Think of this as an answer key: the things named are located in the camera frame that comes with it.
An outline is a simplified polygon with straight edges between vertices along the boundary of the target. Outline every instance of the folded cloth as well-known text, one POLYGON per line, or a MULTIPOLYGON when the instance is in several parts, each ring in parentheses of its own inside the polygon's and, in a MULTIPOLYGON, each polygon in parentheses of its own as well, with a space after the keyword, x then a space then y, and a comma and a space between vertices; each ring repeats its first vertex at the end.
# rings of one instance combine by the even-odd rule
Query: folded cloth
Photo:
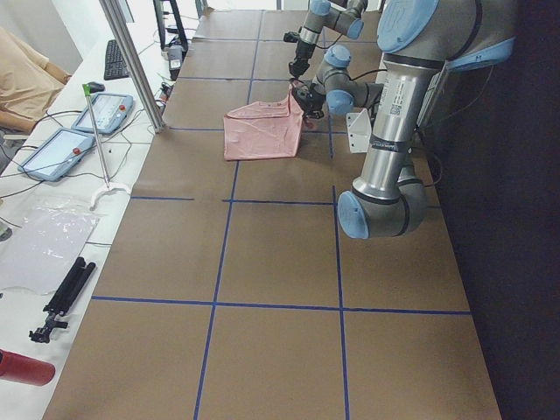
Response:
POLYGON ((224 115, 226 160, 293 158, 304 111, 291 95, 280 102, 253 102, 224 115))

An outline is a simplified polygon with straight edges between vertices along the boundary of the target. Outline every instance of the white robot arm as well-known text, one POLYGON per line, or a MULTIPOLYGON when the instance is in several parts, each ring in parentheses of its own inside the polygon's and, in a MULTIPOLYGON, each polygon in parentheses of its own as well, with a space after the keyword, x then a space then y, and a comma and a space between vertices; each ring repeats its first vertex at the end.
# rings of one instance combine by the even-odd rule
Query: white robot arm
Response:
MULTIPOLYGON (((318 7, 325 2, 312 3, 318 7)), ((513 49, 515 15, 516 0, 388 3, 377 39, 387 79, 361 175, 353 181, 352 191, 339 197, 339 222, 348 236, 405 235, 420 225, 426 208, 424 185, 414 173, 408 150, 431 78, 444 64, 451 71, 465 71, 506 60, 513 49)), ((340 76, 336 83, 321 84, 326 71, 346 72, 349 52, 340 47, 327 51, 314 79, 335 114, 363 102, 356 101, 361 95, 356 86, 340 76)))

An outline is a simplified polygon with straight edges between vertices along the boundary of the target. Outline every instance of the clear plastic sheet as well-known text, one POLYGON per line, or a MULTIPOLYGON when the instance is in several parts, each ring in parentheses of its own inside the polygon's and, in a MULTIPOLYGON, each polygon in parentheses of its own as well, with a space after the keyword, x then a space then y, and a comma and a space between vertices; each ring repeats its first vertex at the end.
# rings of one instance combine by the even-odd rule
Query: clear plastic sheet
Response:
POLYGON ((0 290, 55 291, 99 220, 68 202, 51 199, 49 204, 53 206, 34 207, 6 242, 0 255, 0 290))

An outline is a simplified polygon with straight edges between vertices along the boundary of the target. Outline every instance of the pink towel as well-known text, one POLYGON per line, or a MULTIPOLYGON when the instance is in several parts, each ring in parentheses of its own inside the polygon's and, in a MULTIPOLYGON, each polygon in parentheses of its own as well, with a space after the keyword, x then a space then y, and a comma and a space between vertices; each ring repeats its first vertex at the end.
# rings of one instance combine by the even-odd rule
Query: pink towel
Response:
POLYGON ((304 111, 291 95, 280 102, 253 102, 224 116, 226 160, 293 158, 304 111))

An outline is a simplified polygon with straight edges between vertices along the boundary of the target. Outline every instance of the red cylinder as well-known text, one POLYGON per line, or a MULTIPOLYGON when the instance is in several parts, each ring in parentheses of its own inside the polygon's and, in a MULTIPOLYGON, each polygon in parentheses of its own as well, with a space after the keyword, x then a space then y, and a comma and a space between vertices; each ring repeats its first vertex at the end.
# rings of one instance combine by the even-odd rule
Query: red cylinder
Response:
POLYGON ((42 386, 51 381, 54 372, 51 363, 0 350, 0 379, 42 386))

